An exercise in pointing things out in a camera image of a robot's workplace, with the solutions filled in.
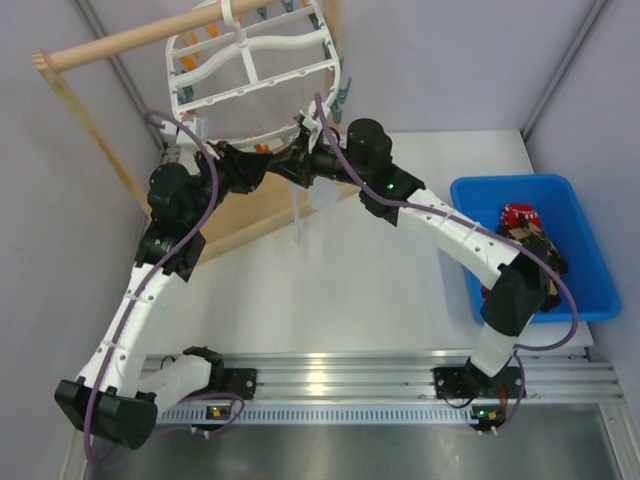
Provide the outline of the white plastic sock hanger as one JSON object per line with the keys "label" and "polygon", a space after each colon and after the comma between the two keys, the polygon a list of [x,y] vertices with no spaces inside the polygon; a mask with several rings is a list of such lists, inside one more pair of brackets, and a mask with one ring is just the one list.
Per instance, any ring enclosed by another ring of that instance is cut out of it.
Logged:
{"label": "white plastic sock hanger", "polygon": [[207,120],[207,140],[241,149],[287,144],[295,118],[316,94],[331,107],[342,80],[343,58],[318,1],[277,1],[215,24],[220,32],[199,66],[187,72],[165,49],[171,112],[179,121]]}

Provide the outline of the white sock black stripes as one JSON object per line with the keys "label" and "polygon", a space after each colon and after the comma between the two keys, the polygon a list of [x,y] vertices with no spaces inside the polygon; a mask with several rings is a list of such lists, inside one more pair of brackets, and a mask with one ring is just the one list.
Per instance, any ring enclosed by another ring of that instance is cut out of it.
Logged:
{"label": "white sock black stripes", "polygon": [[308,203],[307,190],[297,184],[289,184],[291,192],[291,202],[293,211],[293,238],[296,245],[302,244],[303,225],[302,220],[306,215],[306,207]]}

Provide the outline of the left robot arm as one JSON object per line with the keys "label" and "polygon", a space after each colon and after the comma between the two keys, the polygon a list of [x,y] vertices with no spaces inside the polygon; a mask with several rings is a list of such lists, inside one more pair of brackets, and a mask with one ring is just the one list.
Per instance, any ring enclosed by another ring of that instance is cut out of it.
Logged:
{"label": "left robot arm", "polygon": [[189,347],[174,363],[142,375],[154,337],[203,252],[203,223],[228,194],[256,190],[273,156],[220,142],[194,159],[195,174],[180,163],[162,165],[151,174],[151,222],[121,304],[77,378],[61,381],[55,391],[56,403],[87,440],[99,437],[137,449],[150,437],[158,416],[179,401],[224,392],[223,357],[206,347]]}

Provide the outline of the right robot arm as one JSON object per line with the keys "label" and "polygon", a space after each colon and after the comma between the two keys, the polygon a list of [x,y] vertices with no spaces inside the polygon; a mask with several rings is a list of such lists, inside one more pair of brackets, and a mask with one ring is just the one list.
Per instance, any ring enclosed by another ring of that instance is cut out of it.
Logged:
{"label": "right robot arm", "polygon": [[549,295],[544,244],[510,244],[447,205],[420,179],[394,165],[392,140],[373,119],[352,122],[344,147],[337,146],[333,135],[316,141],[312,135],[300,128],[293,143],[276,154],[270,171],[302,187],[318,177],[359,186],[369,213],[423,236],[488,289],[481,308],[484,325],[453,396],[492,395],[503,384],[515,344]]}

